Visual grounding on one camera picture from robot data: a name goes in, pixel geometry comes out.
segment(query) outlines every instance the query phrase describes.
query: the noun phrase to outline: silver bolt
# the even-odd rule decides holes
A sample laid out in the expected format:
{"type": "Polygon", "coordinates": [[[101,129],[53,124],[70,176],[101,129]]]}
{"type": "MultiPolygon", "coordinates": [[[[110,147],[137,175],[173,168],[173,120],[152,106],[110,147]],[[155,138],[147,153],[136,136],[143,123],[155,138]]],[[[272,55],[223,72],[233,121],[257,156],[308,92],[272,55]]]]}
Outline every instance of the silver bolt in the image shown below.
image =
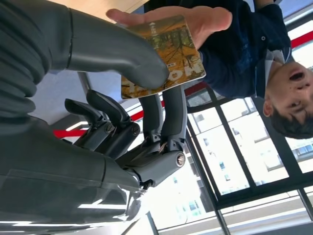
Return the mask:
{"type": "Polygon", "coordinates": [[[180,154],[177,156],[176,164],[177,164],[178,167],[182,167],[185,164],[186,158],[184,155],[180,154]]]}
{"type": "Polygon", "coordinates": [[[135,125],[133,127],[132,131],[133,131],[133,134],[135,136],[139,135],[140,133],[140,127],[135,125]]]}

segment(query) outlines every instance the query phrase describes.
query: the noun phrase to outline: card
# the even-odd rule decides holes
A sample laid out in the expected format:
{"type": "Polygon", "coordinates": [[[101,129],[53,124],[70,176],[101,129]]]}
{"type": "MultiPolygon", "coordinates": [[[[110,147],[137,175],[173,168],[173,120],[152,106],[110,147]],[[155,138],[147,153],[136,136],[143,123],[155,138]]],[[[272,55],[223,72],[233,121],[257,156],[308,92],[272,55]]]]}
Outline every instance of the card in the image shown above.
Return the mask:
{"type": "Polygon", "coordinates": [[[163,86],[155,90],[137,86],[122,76],[122,99],[157,94],[206,75],[183,16],[140,24],[128,29],[150,43],[167,66],[170,76],[163,86]]]}

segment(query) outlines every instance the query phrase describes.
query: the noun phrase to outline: man's ear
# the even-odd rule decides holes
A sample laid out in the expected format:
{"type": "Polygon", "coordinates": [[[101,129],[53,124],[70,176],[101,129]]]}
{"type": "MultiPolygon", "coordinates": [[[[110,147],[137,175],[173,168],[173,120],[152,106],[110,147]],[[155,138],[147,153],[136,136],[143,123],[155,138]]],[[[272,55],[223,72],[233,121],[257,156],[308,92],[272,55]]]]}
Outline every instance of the man's ear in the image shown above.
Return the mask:
{"type": "Polygon", "coordinates": [[[269,118],[273,114],[274,108],[271,100],[266,99],[263,104],[263,114],[269,118]]]}

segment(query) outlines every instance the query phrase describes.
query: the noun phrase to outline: red wall trim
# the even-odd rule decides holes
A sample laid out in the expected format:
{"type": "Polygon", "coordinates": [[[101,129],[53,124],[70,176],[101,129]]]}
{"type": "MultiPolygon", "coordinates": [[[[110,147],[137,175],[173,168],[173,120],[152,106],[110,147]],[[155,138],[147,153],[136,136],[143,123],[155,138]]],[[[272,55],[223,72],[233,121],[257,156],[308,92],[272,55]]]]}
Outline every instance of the red wall trim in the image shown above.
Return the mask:
{"type": "Polygon", "coordinates": [[[292,40],[291,41],[291,48],[293,49],[293,48],[301,46],[301,45],[305,44],[305,43],[308,43],[308,42],[311,41],[311,40],[313,40],[313,31],[305,34],[305,35],[302,35],[302,36],[299,37],[299,38],[296,38],[294,40],[292,40]]]}
{"type": "MultiPolygon", "coordinates": [[[[291,41],[291,48],[296,48],[298,46],[301,46],[305,43],[308,43],[309,41],[313,40],[313,31],[302,35],[299,38],[296,38],[294,40],[291,41]]],[[[200,82],[197,83],[195,85],[193,85],[192,87],[187,88],[185,90],[186,96],[189,96],[198,91],[200,91],[201,89],[206,88],[207,85],[205,82],[200,82]]],[[[140,111],[137,114],[133,114],[131,116],[131,119],[133,121],[137,121],[143,117],[143,111],[140,111]]],[[[65,137],[77,137],[77,136],[81,136],[84,134],[84,130],[72,130],[72,131],[65,131],[65,130],[54,130],[54,133],[57,138],[65,138],[65,137]]]]}

